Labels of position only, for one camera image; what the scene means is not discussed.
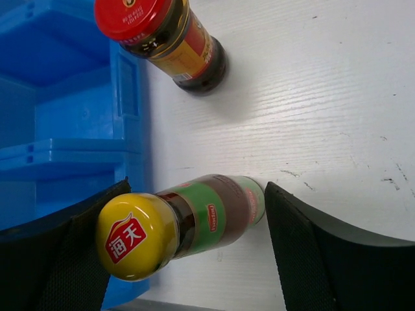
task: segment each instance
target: soy sauce bottle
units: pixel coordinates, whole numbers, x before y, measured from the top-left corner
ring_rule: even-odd
[[[149,60],[187,92],[205,94],[225,77],[225,50],[188,0],[95,0],[95,20],[107,37]]]
[[[264,192],[254,180],[203,176],[156,194],[123,194],[108,202],[97,222],[97,249],[109,273],[138,281],[172,259],[235,242],[264,213]]]

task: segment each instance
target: blue bin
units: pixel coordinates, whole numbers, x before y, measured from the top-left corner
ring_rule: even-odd
[[[13,208],[0,211],[0,230],[126,176],[134,191],[152,191],[142,63],[99,32],[91,0],[16,0],[14,8],[6,2],[0,8],[0,200]],[[102,307],[148,289],[148,280],[112,277]]]

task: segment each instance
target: scratch mark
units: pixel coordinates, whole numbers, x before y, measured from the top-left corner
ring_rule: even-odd
[[[358,164],[356,163],[355,158],[351,155],[350,156],[350,159],[353,162],[353,165],[355,166],[355,168],[357,168],[358,167]]]
[[[195,168],[195,167],[179,167],[177,168],[177,170],[191,170],[192,168]]]
[[[397,169],[401,172],[401,174],[402,174],[403,178],[405,179],[405,181],[408,183],[408,182],[409,182],[408,177],[407,177],[407,176],[406,176],[406,174],[402,171],[402,168],[400,167],[400,165],[396,163],[396,167],[397,167]]]
[[[282,172],[282,173],[287,173],[287,174],[290,174],[290,175],[294,176],[295,178],[299,178],[299,177],[300,177],[300,175],[299,175],[299,174],[296,174],[296,173],[290,172],[289,170],[281,170],[281,172]]]
[[[396,191],[398,191],[400,189],[399,186],[396,185],[396,182],[392,178],[385,178],[385,179],[382,179],[381,181],[389,181],[389,183],[393,184]]]
[[[216,258],[217,262],[222,262],[222,258],[223,258],[223,253],[222,251],[218,251],[218,256]]]
[[[311,191],[315,191],[316,189],[313,188],[312,186],[310,186],[308,183],[304,182],[304,185],[307,186],[308,189],[310,189]]]

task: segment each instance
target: red label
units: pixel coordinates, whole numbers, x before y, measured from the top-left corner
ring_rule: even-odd
[[[201,56],[206,45],[206,37],[201,36],[204,29],[195,15],[191,14],[190,18],[192,27],[189,28],[185,41],[193,48],[197,55]]]
[[[209,213],[209,228],[210,232],[215,232],[218,227],[218,214],[214,204],[207,206],[207,212]]]
[[[248,195],[249,204],[251,207],[251,219],[249,220],[249,223],[253,224],[258,213],[258,204],[257,200],[255,199],[255,194],[252,192],[252,190],[249,188],[245,188],[245,191]]]
[[[120,262],[147,237],[138,219],[132,216],[115,222],[106,239],[105,248],[114,264]]]

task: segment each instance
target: table surface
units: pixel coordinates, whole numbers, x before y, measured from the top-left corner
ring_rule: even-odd
[[[353,225],[415,240],[415,2],[191,7],[231,69],[214,94],[196,98],[148,67],[156,190],[247,175]],[[171,262],[144,298],[284,310],[266,222],[231,246]]]

